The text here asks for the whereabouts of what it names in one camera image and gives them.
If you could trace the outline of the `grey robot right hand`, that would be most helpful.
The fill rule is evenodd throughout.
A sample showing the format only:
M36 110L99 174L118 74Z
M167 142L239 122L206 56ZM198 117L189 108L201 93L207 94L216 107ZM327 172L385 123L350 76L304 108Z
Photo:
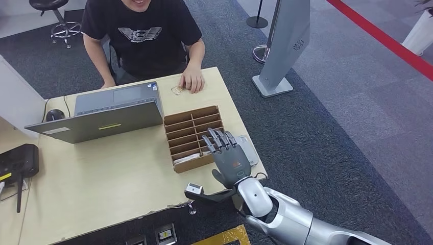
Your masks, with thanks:
M229 131L222 132L212 128L208 128L207 131L211 138L203 134L202 139L217 166L217 169L212 170L212 175L225 188L232 189L241 180L251 176L250 162Z

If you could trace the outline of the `person's left hand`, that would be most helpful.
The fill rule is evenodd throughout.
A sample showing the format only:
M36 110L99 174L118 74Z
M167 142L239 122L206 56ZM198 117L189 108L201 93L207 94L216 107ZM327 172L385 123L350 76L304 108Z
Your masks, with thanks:
M191 93L198 93L203 90L205 80L200 66L189 64L181 75L178 86L189 90Z

